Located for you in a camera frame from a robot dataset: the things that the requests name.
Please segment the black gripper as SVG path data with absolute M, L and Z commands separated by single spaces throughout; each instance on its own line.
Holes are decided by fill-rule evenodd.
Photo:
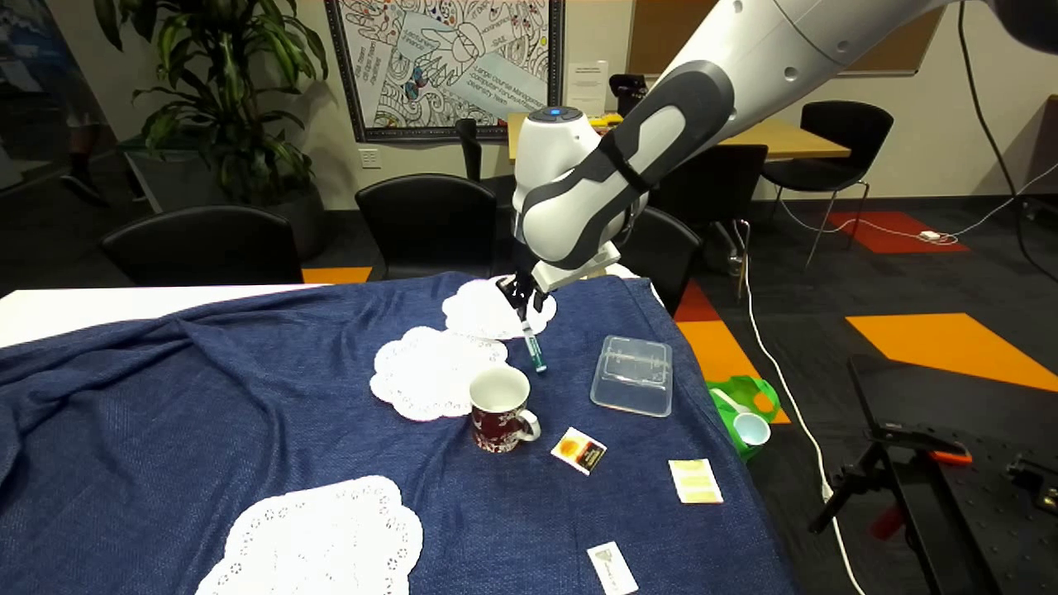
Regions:
M 525 275 L 525 272 L 501 275 L 494 281 L 494 286 L 509 300 L 509 307 L 513 307 L 519 323 L 525 320 L 530 326 L 537 326 L 537 320 L 541 320 L 541 292 L 537 292 L 532 275 Z

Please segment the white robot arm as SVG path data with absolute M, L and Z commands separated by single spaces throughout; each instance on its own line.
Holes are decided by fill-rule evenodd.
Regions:
M 751 130 L 946 0 L 716 0 L 655 87 L 608 131 L 573 107 L 519 130 L 513 239 L 530 262 L 500 284 L 515 314 L 620 257 L 647 196 L 695 153 Z

